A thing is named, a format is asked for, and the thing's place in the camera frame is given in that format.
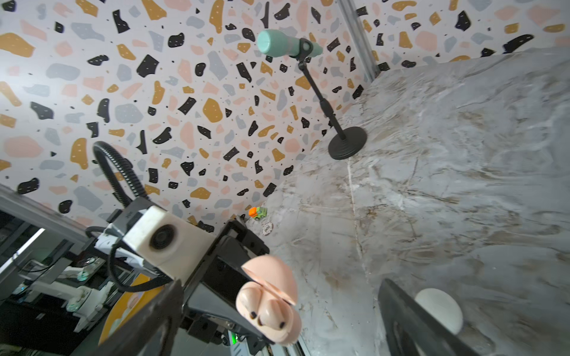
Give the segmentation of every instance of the peach plastic toy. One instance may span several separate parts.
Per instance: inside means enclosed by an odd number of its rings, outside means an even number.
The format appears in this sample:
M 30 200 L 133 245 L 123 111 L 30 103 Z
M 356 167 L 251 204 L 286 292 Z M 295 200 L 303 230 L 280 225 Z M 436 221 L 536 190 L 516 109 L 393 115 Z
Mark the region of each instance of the peach plastic toy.
M 301 318 L 292 307 L 297 303 L 297 283 L 291 268 L 278 257 L 263 255 L 244 263 L 242 269 L 254 281 L 239 290 L 237 311 L 273 342 L 295 343 Z

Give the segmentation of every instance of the microphone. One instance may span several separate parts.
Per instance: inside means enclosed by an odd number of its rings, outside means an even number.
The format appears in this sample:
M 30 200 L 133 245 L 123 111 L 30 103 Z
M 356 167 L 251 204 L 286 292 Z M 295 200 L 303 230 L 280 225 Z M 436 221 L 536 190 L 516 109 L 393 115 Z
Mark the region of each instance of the microphone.
M 313 50 L 307 57 L 316 57 L 323 53 L 320 45 L 315 42 L 311 43 Z M 287 36 L 279 30 L 264 30 L 257 36 L 257 47 L 261 53 L 270 57 L 294 57 L 299 54 L 299 39 Z

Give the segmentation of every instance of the round stand base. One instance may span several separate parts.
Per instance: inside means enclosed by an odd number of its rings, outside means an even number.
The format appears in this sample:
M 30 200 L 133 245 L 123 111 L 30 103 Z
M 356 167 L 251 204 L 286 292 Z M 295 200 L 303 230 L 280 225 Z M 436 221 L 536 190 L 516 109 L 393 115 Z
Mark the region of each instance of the round stand base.
M 356 154 L 366 143 L 366 131 L 363 128 L 353 126 L 344 129 L 346 140 L 341 140 L 337 134 L 328 144 L 328 153 L 334 159 L 345 159 Z

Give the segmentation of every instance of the black microphone stand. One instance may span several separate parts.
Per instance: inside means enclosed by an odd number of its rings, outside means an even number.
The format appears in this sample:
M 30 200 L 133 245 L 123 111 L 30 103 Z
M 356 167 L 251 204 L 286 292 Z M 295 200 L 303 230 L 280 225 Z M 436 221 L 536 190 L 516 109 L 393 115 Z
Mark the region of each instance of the black microphone stand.
M 323 97 L 320 90 L 318 89 L 315 81 L 307 69 L 307 62 L 305 62 L 307 56 L 313 51 L 313 44 L 311 41 L 300 38 L 299 39 L 299 54 L 296 56 L 291 56 L 299 62 L 299 69 L 305 74 L 305 77 L 309 81 L 311 88 L 317 94 L 319 98 L 319 104 L 323 113 L 331 121 L 331 124 L 335 127 L 336 136 L 334 136 L 331 142 L 328 144 L 328 154 L 334 159 L 345 159 L 350 156 L 355 155 L 366 143 L 366 131 L 363 128 L 357 126 L 350 127 L 343 130 L 340 127 L 339 122 L 336 120 L 335 111 L 333 110 L 331 103 Z

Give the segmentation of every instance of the metal frame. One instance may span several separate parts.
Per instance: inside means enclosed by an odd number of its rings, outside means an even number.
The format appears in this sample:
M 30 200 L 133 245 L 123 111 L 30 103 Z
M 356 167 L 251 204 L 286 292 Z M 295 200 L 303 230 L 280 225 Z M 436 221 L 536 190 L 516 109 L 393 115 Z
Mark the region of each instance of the metal frame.
M 22 221 L 20 219 L 18 219 L 18 221 L 21 221 L 19 226 L 14 231 L 12 231 L 8 235 L 8 237 L 6 237 L 6 239 L 2 241 L 2 243 L 0 244 L 0 255 L 3 254 L 8 248 L 10 248 L 10 246 L 14 243 L 14 241 L 16 241 L 17 238 L 20 237 L 20 235 L 23 234 L 24 231 L 26 231 L 26 229 L 32 226 L 32 224 Z
M 38 280 L 45 283 L 51 283 L 55 281 L 61 272 L 70 264 L 71 260 L 68 260 L 63 256 L 69 250 L 71 245 L 71 242 L 63 240 L 58 234 L 55 234 L 52 231 L 47 231 L 44 228 L 40 228 L 18 249 L 12 258 L 8 259 L 0 267 L 1 300 L 3 301 L 8 298 L 18 284 L 24 280 L 24 278 L 19 275 L 20 268 L 18 266 L 24 266 L 36 249 L 48 247 L 48 249 L 53 251 L 53 258 L 56 261 L 55 264 L 38 278 Z M 31 292 L 30 294 L 33 294 L 34 297 L 39 295 L 38 293 L 35 294 L 35 292 Z
M 0 185 L 0 207 L 18 219 L 39 228 L 57 232 L 62 238 L 74 244 L 70 249 L 73 253 L 80 253 L 89 243 L 82 225 L 28 197 L 17 194 L 4 185 Z
M 337 0 L 340 13 L 343 15 L 344 22 L 347 24 L 348 32 L 352 37 L 352 42 L 358 57 L 364 66 L 364 77 L 369 83 L 380 74 L 380 69 L 376 65 L 376 60 L 372 56 L 372 47 L 366 39 L 366 33 L 362 23 L 356 15 L 356 7 L 353 0 Z

